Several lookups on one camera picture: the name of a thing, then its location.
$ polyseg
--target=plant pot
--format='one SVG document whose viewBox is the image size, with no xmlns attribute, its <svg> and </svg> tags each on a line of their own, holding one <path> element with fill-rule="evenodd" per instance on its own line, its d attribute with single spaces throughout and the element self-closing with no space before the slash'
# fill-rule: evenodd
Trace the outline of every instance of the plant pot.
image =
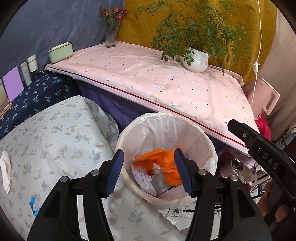
<svg viewBox="0 0 296 241">
<path fill-rule="evenodd" d="M 196 49 L 191 49 L 191 50 L 194 51 L 194 54 L 193 53 L 190 54 L 190 56 L 192 56 L 194 61 L 189 66 L 187 64 L 186 60 L 184 60 L 182 58 L 183 65 L 185 66 L 186 69 L 188 69 L 192 72 L 195 72 L 195 73 L 201 73 L 201 72 L 205 71 L 207 69 L 207 62 L 209 60 L 209 54 L 201 52 Z"/>
<path fill-rule="evenodd" d="M 115 38 L 119 29 L 120 19 L 108 19 L 106 21 L 106 47 L 115 47 Z"/>
</svg>

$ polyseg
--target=yellow fabric backdrop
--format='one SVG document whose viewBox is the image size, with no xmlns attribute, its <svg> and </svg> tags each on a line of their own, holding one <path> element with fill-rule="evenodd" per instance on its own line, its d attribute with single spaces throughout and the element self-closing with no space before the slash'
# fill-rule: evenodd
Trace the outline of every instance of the yellow fabric backdrop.
<svg viewBox="0 0 296 241">
<path fill-rule="evenodd" d="M 125 0 L 125 8 L 129 11 L 126 18 L 121 21 L 117 40 L 150 47 L 150 42 L 156 35 L 156 28 L 160 21 L 166 17 L 166 13 L 160 12 L 154 16 L 143 13 L 139 16 L 139 20 L 134 17 L 134 13 L 138 7 L 152 3 L 153 0 Z M 233 0 L 237 5 L 237 9 L 233 11 L 231 16 L 226 16 L 232 25 L 242 25 L 247 34 L 248 41 L 252 46 L 252 60 L 249 61 L 243 51 L 239 51 L 237 56 L 237 65 L 227 64 L 226 69 L 240 74 L 245 85 L 250 84 L 255 75 L 253 73 L 253 63 L 257 59 L 259 52 L 260 28 L 259 28 L 259 11 L 257 0 Z M 262 22 L 262 49 L 259 63 L 263 65 L 275 33 L 276 28 L 276 7 L 270 0 L 259 0 Z M 209 4 L 216 6 L 218 0 L 209 0 Z"/>
</svg>

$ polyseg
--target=blue-gray fabric backdrop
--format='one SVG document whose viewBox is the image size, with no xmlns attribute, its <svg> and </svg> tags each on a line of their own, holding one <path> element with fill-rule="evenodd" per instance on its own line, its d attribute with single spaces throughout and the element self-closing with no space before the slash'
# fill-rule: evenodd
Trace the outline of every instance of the blue-gray fabric backdrop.
<svg viewBox="0 0 296 241">
<path fill-rule="evenodd" d="M 100 6 L 123 7 L 124 0 L 28 0 L 0 38 L 0 78 L 33 54 L 43 69 L 47 51 L 59 44 L 79 50 L 105 41 Z"/>
</svg>

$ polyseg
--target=blue strap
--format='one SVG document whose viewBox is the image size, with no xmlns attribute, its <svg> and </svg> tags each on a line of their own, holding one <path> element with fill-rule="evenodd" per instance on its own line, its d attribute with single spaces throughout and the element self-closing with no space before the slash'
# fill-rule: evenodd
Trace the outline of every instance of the blue strap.
<svg viewBox="0 0 296 241">
<path fill-rule="evenodd" d="M 36 211 L 33 210 L 33 205 L 34 205 L 34 203 L 35 203 L 35 200 L 36 200 L 35 197 L 31 197 L 30 207 L 31 207 L 31 209 L 32 209 L 33 215 L 36 217 L 37 214 L 38 214 L 38 212 L 39 212 L 39 210 L 40 210 L 40 208 L 37 208 Z"/>
</svg>

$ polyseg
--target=potted plant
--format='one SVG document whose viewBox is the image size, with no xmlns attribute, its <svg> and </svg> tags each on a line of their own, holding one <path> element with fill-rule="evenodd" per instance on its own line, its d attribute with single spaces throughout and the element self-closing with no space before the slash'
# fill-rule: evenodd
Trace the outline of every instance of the potted plant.
<svg viewBox="0 0 296 241">
<path fill-rule="evenodd" d="M 211 56 L 221 62 L 224 71 L 226 63 L 236 64 L 241 45 L 251 59 L 252 49 L 244 27 L 233 26 L 224 17 L 236 7 L 231 1 L 219 0 L 219 8 L 215 8 L 208 4 L 208 0 L 179 0 L 177 7 L 170 0 L 158 0 L 135 12 L 137 19 L 143 12 L 152 16 L 161 9 L 168 12 L 151 42 L 152 48 L 163 52 L 162 60 L 168 61 L 170 57 L 178 63 L 182 61 L 187 69 L 200 73 L 206 70 Z M 193 9 L 198 19 L 186 16 L 184 11 L 187 9 Z"/>
<path fill-rule="evenodd" d="M 115 47 L 115 38 L 118 32 L 120 20 L 128 13 L 126 9 L 116 8 L 99 8 L 99 13 L 106 20 L 106 47 Z"/>
</svg>

